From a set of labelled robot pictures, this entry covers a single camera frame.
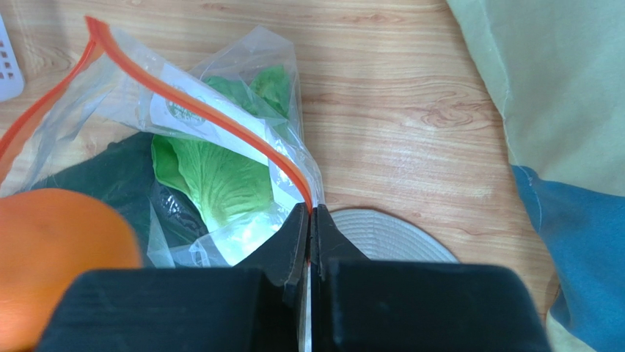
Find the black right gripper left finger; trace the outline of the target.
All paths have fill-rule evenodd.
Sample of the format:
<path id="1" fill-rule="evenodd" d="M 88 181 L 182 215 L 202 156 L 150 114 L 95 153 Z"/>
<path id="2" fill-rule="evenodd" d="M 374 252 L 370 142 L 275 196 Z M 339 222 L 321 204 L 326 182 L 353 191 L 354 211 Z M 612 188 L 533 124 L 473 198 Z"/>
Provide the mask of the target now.
<path id="1" fill-rule="evenodd" d="M 63 295 L 38 351 L 300 351 L 305 205 L 231 268 L 96 270 Z"/>

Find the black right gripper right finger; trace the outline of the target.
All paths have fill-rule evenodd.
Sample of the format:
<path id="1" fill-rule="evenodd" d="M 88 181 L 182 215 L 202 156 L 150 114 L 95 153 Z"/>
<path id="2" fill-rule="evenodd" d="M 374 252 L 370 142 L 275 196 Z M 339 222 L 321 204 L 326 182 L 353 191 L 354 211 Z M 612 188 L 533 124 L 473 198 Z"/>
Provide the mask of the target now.
<path id="1" fill-rule="evenodd" d="M 314 351 L 549 351 L 522 280 L 495 265 L 370 260 L 311 215 Z"/>

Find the fake pale cabbage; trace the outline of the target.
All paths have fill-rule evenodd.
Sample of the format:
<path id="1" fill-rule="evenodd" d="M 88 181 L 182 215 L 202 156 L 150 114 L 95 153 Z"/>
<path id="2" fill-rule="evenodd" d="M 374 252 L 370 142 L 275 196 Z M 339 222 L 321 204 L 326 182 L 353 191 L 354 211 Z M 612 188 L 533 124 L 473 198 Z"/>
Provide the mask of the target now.
<path id="1" fill-rule="evenodd" d="M 210 142 L 156 135 L 156 180 L 185 194 L 207 229 L 189 247 L 195 265 L 234 266 L 283 225 L 288 211 L 274 201 L 268 167 Z"/>

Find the clear orange zip top bag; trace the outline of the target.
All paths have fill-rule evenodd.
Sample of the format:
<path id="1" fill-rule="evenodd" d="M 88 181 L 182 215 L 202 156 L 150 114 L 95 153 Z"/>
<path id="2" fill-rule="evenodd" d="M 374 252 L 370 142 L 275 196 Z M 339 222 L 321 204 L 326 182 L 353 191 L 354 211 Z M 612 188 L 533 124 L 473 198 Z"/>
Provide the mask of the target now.
<path id="1" fill-rule="evenodd" d="M 1 138 L 1 195 L 63 188 L 113 207 L 156 267 L 233 266 L 324 202 L 294 44 L 261 26 L 189 71 L 88 17 L 70 74 Z"/>

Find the fake orange fruit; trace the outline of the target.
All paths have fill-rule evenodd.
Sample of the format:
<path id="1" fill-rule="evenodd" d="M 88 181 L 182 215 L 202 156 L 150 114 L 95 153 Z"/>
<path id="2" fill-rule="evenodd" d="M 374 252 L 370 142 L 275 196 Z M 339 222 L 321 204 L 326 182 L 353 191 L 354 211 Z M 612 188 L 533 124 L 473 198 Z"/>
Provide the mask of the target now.
<path id="1" fill-rule="evenodd" d="M 132 226 L 96 198 L 58 188 L 1 198 L 1 350 L 31 351 L 77 276 L 142 264 Z"/>

